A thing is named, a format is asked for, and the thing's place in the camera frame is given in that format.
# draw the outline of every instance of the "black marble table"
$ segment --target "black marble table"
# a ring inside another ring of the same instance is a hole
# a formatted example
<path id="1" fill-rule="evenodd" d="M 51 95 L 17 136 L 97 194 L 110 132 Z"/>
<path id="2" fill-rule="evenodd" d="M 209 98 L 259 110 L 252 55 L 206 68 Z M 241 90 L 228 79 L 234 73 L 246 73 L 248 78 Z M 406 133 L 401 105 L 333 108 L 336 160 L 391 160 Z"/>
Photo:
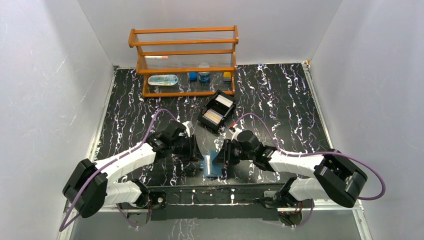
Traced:
<path id="1" fill-rule="evenodd" d="M 300 63 L 239 65 L 235 74 L 239 100 L 232 119 L 219 134 L 213 134 L 197 122 L 200 109 L 210 97 L 142 98 L 143 77 L 134 69 L 116 71 L 112 94 L 97 147 L 96 159 L 118 154 L 140 142 L 146 134 L 152 116 L 158 109 L 170 110 L 181 122 L 192 121 L 194 134 L 202 154 L 219 151 L 225 138 L 231 138 L 230 126 L 242 114 L 255 113 L 271 129 L 281 148 L 292 152 L 310 153 L 329 147 L 325 131 Z M 179 88 L 188 85 L 187 75 L 178 75 Z M 170 121 L 161 114 L 153 130 L 162 130 Z M 272 145 L 264 126 L 250 116 L 241 121 L 244 129 L 252 130 L 260 141 Z M 250 161 L 230 166 L 223 177 L 204 178 L 197 162 L 181 162 L 165 158 L 139 168 L 120 181 L 139 179 L 147 186 L 198 186 L 228 184 L 284 183 L 291 173 L 265 172 Z"/>

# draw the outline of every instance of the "wooden rack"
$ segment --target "wooden rack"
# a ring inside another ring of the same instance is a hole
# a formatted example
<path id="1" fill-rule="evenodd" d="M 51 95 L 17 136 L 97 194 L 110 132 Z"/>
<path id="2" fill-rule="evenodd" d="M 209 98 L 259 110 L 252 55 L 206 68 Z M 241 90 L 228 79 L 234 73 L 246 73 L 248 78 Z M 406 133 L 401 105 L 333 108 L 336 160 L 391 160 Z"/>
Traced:
<path id="1" fill-rule="evenodd" d="M 239 43 L 237 26 L 170 29 L 131 29 L 128 44 L 136 47 L 137 74 L 143 74 L 143 97 L 211 96 L 215 91 L 148 92 L 151 74 L 181 74 L 188 72 L 230 72 L 231 83 L 226 94 L 236 93 L 236 44 Z M 167 56 L 151 59 L 146 56 Z"/>

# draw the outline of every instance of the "marble tabletop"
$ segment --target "marble tabletop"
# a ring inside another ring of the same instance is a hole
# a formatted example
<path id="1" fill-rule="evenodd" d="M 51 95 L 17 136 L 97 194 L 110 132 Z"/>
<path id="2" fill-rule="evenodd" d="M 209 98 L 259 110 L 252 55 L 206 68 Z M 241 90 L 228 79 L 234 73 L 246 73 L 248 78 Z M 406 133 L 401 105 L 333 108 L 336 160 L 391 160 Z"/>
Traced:
<path id="1" fill-rule="evenodd" d="M 187 86 L 187 75 L 178 75 L 180 87 Z M 232 119 L 219 134 L 204 129 L 197 122 L 198 114 L 210 97 L 142 98 L 143 77 L 135 69 L 118 69 L 97 146 L 96 160 L 118 154 L 140 142 L 152 116 L 158 109 L 170 110 L 181 122 L 192 121 L 202 154 L 219 151 L 224 139 L 231 138 L 230 126 L 242 114 L 260 116 L 279 146 L 287 151 L 310 153 L 329 148 L 305 72 L 300 63 L 238 65 L 235 74 L 239 101 Z M 153 130 L 166 127 L 171 118 L 159 115 Z M 264 126 L 251 117 L 240 126 L 253 131 L 260 141 L 272 145 Z M 204 178 L 198 162 L 181 162 L 168 157 L 136 169 L 121 182 L 139 179 L 147 186 L 198 186 L 225 184 L 284 183 L 291 173 L 267 172 L 250 161 L 241 161 L 225 169 L 223 177 Z"/>

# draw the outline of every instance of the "wooden frame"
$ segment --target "wooden frame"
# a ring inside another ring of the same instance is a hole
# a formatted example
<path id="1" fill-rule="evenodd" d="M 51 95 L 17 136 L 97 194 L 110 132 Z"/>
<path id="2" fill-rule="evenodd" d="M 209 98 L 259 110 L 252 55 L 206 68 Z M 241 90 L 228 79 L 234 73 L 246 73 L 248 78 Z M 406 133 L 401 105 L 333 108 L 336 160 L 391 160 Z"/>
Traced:
<path id="1" fill-rule="evenodd" d="M 145 34 L 171 34 L 171 33 L 193 33 L 193 32 L 234 32 L 232 38 L 211 38 L 211 39 L 178 39 L 178 40 L 155 40 L 140 41 L 137 35 Z M 237 26 L 231 27 L 199 27 L 199 28 L 169 28 L 169 29 L 131 29 L 128 38 L 130 48 L 137 49 L 137 74 L 143 74 L 143 97 L 185 97 L 185 96 L 211 96 L 215 94 L 213 91 L 196 91 L 196 92 L 147 92 L 147 80 L 151 74 L 173 74 L 188 72 L 230 72 L 231 73 L 231 91 L 224 91 L 229 95 L 236 93 L 235 71 L 236 63 L 236 45 L 239 43 L 239 32 Z M 185 50 L 185 51 L 143 51 L 142 46 L 165 46 L 165 45 L 187 45 L 187 44 L 232 44 L 231 49 L 209 49 L 209 50 Z M 146 62 L 146 56 L 175 56 L 175 55 L 208 55 L 208 54 L 231 54 L 231 64 L 233 66 L 222 67 L 186 67 L 186 68 L 160 68 L 149 69 Z"/>

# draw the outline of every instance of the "yellow sponge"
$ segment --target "yellow sponge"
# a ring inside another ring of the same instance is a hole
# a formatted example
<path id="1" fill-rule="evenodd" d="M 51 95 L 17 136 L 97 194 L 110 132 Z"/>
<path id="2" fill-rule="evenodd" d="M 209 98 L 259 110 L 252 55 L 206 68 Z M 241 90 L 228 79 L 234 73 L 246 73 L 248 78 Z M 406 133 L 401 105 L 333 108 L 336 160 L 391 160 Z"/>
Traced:
<path id="1" fill-rule="evenodd" d="M 231 82 L 231 72 L 224 72 L 224 82 Z"/>

